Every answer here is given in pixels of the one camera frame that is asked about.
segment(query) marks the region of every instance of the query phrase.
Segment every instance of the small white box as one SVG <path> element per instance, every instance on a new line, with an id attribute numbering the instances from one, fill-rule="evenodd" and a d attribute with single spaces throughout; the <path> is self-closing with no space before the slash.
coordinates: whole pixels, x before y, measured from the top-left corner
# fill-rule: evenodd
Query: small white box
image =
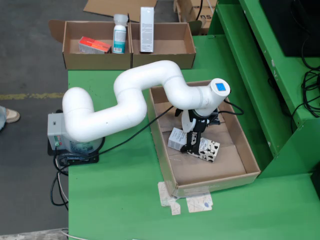
<path id="1" fill-rule="evenodd" d="M 154 7 L 140 9 L 140 52 L 154 52 Z"/>
<path id="2" fill-rule="evenodd" d="M 191 144 L 196 143 L 196 134 L 192 135 Z M 180 151 L 181 148 L 187 144 L 187 134 L 178 128 L 173 128 L 169 140 L 168 147 Z M 216 159 L 220 147 L 220 143 L 201 137 L 199 154 L 187 152 L 188 154 L 213 163 Z"/>

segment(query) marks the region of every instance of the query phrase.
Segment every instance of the cardboard tray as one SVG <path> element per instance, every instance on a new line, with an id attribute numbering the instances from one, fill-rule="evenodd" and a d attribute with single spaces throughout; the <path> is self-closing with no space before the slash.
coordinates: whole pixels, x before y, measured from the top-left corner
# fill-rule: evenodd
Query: cardboard tray
<path id="1" fill-rule="evenodd" d="M 140 52 L 140 23 L 130 22 L 129 28 L 133 68 L 161 60 L 173 61 L 181 69 L 193 67 L 196 48 L 188 23 L 155 23 L 153 53 Z"/>
<path id="2" fill-rule="evenodd" d="M 199 81 L 188 85 L 209 83 Z M 171 106 L 162 86 L 149 90 L 147 105 L 150 121 Z M 224 102 L 219 109 L 233 112 L 232 106 Z M 221 125 L 211 125 L 202 134 L 204 138 L 220 143 L 214 163 L 167 147 L 173 127 L 182 127 L 181 117 L 175 117 L 174 108 L 150 126 L 163 179 L 171 196 L 183 198 L 250 184 L 260 174 L 237 116 L 223 113 L 219 119 Z"/>
<path id="3" fill-rule="evenodd" d="M 111 21 L 50 20 L 51 35 L 62 43 L 62 56 L 68 70 L 127 70 L 131 68 L 131 37 L 127 29 L 125 53 L 85 54 L 79 40 L 85 36 L 113 46 L 115 23 Z"/>

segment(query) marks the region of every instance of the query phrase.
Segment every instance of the person's foot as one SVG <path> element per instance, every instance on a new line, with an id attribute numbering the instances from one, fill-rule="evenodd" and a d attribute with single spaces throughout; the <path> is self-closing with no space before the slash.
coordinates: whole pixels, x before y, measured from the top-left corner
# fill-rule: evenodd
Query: person's foot
<path id="1" fill-rule="evenodd" d="M 18 121 L 20 118 L 20 114 L 17 111 L 6 108 L 6 123 L 14 123 Z"/>

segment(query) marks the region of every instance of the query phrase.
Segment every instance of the black monitor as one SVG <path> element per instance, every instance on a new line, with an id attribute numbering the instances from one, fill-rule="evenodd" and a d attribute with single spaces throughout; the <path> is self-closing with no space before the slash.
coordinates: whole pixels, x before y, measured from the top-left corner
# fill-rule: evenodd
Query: black monitor
<path id="1" fill-rule="evenodd" d="M 260 0 L 271 28 L 288 57 L 320 57 L 320 0 Z"/>

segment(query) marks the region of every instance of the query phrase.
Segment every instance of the white bottle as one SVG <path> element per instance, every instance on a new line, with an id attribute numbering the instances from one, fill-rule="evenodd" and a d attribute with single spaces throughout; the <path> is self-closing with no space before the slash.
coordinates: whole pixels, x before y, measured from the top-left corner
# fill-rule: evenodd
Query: white bottle
<path id="1" fill-rule="evenodd" d="M 113 48 L 114 54 L 124 54 L 126 46 L 127 22 L 128 16 L 123 14 L 115 14 L 113 16 L 115 27 L 113 30 Z"/>

